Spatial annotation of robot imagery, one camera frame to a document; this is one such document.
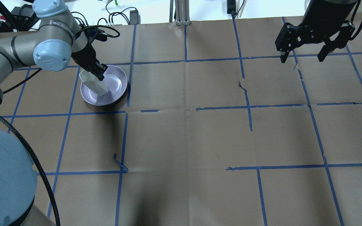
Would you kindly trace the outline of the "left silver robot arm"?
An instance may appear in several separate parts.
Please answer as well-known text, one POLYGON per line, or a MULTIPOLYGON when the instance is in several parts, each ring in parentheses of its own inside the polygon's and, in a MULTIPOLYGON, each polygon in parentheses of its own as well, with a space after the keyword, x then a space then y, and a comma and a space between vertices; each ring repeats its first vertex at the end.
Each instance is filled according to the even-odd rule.
MULTIPOLYGON (((38 66, 42 70, 62 71, 74 60, 90 75, 93 82, 107 92, 104 73, 107 66, 96 58, 92 47, 95 35, 81 28, 63 0, 36 0, 32 8, 40 19, 36 33, 0 39, 0 85, 11 73, 21 67, 38 66)), ((4 93, 0 87, 0 105, 4 93)), ((24 225, 36 197, 39 173, 49 195, 55 216, 60 225, 57 204, 49 180, 34 150, 11 123, 0 116, 11 133, 0 130, 0 226, 24 225)))

